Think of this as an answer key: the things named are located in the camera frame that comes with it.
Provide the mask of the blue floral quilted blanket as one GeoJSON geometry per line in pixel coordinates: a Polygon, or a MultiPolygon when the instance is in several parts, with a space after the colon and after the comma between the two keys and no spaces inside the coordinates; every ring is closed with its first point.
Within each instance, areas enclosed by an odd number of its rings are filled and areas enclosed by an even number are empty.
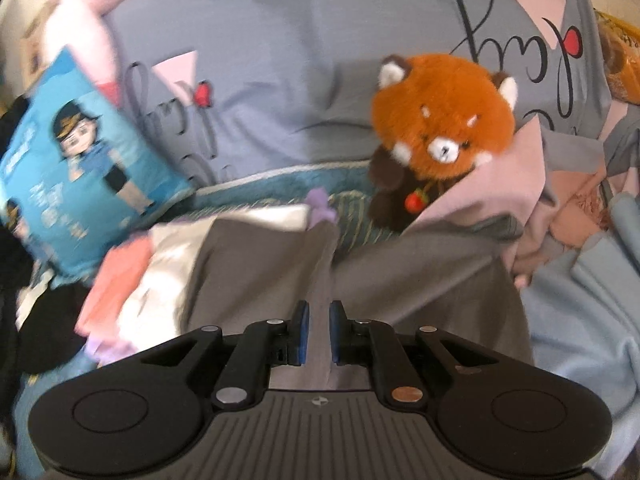
{"type": "MultiPolygon", "coordinates": [[[[337,211],[341,232],[337,253],[340,256],[394,236],[389,230],[372,226],[367,218],[373,188],[364,162],[292,167],[210,186],[170,208],[160,220],[200,220],[221,211],[298,205],[314,188],[324,188],[328,192],[329,206],[337,211]]],[[[79,349],[56,367],[40,374],[22,374],[13,409],[17,478],[35,479],[43,472],[27,431],[27,416],[36,400],[53,386],[90,372],[97,366],[95,358],[89,356],[85,349],[79,349]]]]}

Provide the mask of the folded coral pink garment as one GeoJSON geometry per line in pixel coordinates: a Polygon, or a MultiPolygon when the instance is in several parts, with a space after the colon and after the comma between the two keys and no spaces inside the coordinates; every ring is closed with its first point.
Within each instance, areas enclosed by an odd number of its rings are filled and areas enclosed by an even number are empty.
{"type": "Polygon", "coordinates": [[[75,332],[80,336],[115,341],[122,306],[140,284],[152,256],[149,235],[135,236],[104,257],[82,305],[75,332]]]}

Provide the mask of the orange plastic bag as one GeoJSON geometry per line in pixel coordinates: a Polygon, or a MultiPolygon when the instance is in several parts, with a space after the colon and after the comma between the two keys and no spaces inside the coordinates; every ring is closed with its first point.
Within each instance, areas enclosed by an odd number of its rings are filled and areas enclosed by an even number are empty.
{"type": "Polygon", "coordinates": [[[605,78],[612,96],[640,103],[639,29],[601,11],[596,12],[605,78]]]}

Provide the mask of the blue cartoon police cushion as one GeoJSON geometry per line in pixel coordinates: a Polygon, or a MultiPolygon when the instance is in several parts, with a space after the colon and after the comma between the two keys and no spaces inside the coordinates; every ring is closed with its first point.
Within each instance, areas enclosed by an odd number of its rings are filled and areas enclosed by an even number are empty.
{"type": "Polygon", "coordinates": [[[1,159],[1,219],[62,281],[89,281],[106,253],[192,186],[63,49],[1,159]]]}

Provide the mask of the red panda plush toy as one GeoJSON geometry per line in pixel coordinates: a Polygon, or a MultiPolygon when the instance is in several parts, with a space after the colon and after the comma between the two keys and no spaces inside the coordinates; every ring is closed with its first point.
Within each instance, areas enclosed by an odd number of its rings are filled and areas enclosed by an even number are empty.
{"type": "Polygon", "coordinates": [[[466,58],[429,53],[381,63],[371,101],[380,144],[369,162],[368,215],[401,232],[513,141],[518,83],[466,58]]]}

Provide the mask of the light blue garment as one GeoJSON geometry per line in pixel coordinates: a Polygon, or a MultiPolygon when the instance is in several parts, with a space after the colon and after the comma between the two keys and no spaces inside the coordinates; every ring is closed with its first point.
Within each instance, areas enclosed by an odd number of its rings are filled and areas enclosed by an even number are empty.
{"type": "Polygon", "coordinates": [[[639,440],[639,201],[610,206],[611,229],[538,268],[521,292],[537,366],[578,382],[612,414],[594,469],[610,478],[639,440]]]}

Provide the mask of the grey garment with pink cuffs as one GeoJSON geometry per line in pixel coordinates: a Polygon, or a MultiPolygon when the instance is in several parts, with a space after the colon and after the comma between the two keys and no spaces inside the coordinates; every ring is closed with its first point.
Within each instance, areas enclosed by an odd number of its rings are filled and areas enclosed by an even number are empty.
{"type": "Polygon", "coordinates": [[[289,318],[300,300],[307,301],[306,362],[277,367],[270,378],[275,389],[367,385],[363,368],[332,362],[333,300],[341,301],[350,318],[382,321],[400,334],[434,325],[530,363],[524,308],[502,258],[521,230],[510,216],[472,226],[437,222],[342,256],[331,222],[308,231],[277,231],[218,219],[196,258],[181,328],[190,332],[213,324],[239,334],[256,321],[289,318]]]}

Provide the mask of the folded purple garment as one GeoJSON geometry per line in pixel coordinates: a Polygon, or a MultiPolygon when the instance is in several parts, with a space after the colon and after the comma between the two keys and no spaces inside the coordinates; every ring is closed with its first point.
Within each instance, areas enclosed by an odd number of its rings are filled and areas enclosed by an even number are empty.
{"type": "MultiPolygon", "coordinates": [[[[317,223],[326,220],[332,223],[337,222],[337,212],[331,208],[328,204],[328,194],[323,188],[314,188],[311,190],[302,205],[307,205],[310,208],[308,217],[308,226],[306,229],[310,229],[317,223]]],[[[151,237],[151,229],[138,233],[135,236],[149,235],[151,237]]],[[[100,365],[111,364],[120,359],[132,356],[139,352],[134,350],[130,344],[126,344],[118,338],[115,341],[99,340],[94,337],[85,337],[85,350],[89,356],[95,358],[100,365]]]]}

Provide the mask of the black clothes pile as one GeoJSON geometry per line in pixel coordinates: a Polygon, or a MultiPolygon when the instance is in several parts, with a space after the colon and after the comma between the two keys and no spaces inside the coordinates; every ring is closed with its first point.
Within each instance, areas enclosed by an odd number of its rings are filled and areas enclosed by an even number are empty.
{"type": "Polygon", "coordinates": [[[14,235],[1,228],[1,467],[15,448],[13,407],[22,376],[54,370],[85,344],[74,332],[88,290],[81,284],[32,286],[35,260],[14,235]]]}

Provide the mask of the pink cloth under plush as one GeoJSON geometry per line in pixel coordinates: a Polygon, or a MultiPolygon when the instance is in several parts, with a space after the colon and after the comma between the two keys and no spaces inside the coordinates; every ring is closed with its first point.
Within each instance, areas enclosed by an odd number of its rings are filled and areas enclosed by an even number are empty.
{"type": "Polygon", "coordinates": [[[523,233],[506,244],[503,261],[513,274],[529,275],[602,230],[604,177],[601,141],[550,131],[533,118],[508,150],[427,206],[407,231],[442,220],[472,226],[508,214],[523,233]]]}

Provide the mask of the folded white garment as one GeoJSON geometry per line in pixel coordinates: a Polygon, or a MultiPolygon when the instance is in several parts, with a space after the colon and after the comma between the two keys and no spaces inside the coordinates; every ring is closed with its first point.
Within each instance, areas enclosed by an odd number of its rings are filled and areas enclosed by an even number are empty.
{"type": "Polygon", "coordinates": [[[142,351],[180,335],[186,286],[215,221],[240,220],[280,231],[303,231],[309,211],[302,204],[241,208],[153,226],[148,267],[117,319],[119,339],[142,351]]]}

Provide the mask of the grey printed sofa cover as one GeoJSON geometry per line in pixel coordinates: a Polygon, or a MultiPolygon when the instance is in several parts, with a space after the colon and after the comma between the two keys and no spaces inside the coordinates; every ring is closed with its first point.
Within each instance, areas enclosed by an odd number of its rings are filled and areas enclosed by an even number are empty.
{"type": "Polygon", "coordinates": [[[639,187],[590,0],[125,0],[106,22],[126,112],[199,184],[368,158],[382,59],[444,52],[515,78],[518,130],[599,140],[611,191],[639,187]]]}

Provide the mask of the large pink plush toy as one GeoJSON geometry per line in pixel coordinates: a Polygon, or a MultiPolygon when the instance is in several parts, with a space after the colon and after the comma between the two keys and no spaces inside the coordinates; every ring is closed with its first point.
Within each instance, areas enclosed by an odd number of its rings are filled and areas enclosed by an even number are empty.
{"type": "Polygon", "coordinates": [[[82,72],[112,104],[119,106],[119,64],[115,41],[104,15],[124,0],[48,0],[53,6],[44,23],[39,53],[51,64],[66,48],[82,72]]]}

